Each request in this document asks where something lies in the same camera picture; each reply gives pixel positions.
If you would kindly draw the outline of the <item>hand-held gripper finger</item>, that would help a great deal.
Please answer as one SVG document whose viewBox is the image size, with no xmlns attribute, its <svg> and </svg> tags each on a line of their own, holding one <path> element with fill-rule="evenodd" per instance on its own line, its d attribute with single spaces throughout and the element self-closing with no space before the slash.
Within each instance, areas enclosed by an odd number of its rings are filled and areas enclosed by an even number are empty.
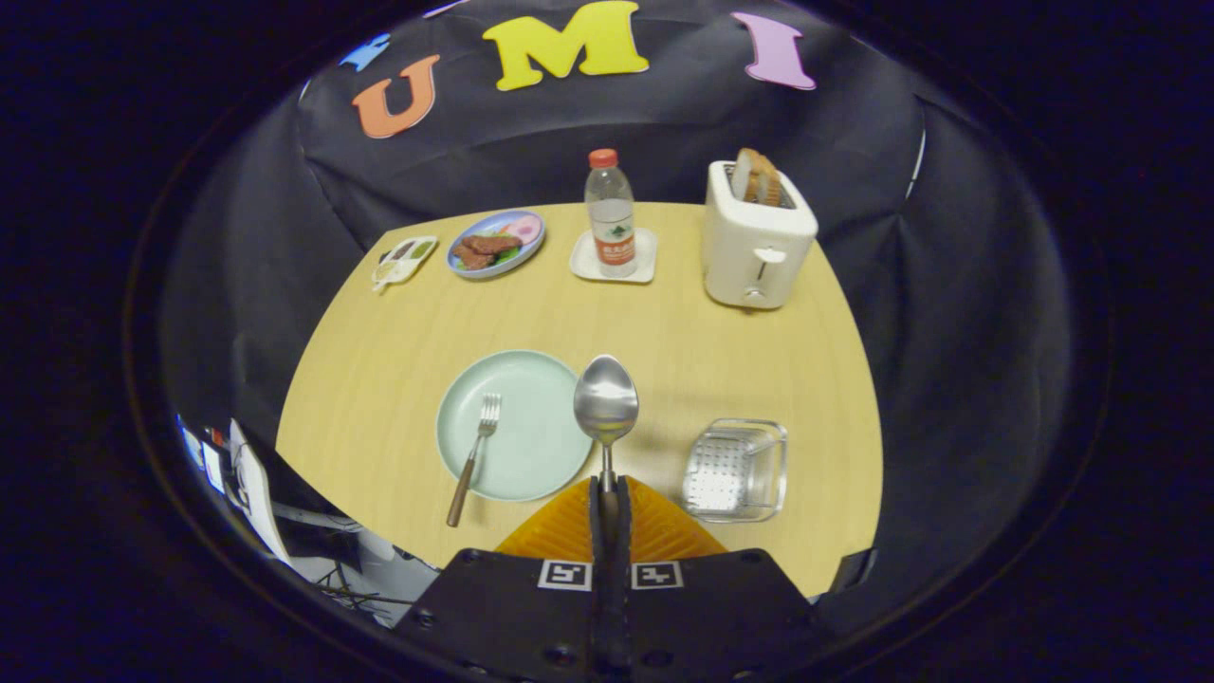
<svg viewBox="0 0 1214 683">
<path fill-rule="evenodd" d="M 766 550 L 726 552 L 663 494 L 622 476 L 609 565 L 609 671 L 629 682 L 798 677 L 832 641 Z"/>
<path fill-rule="evenodd" d="M 459 550 L 395 636 L 483 682 L 585 682 L 606 563 L 596 477 L 565 489 L 497 550 Z"/>
</svg>

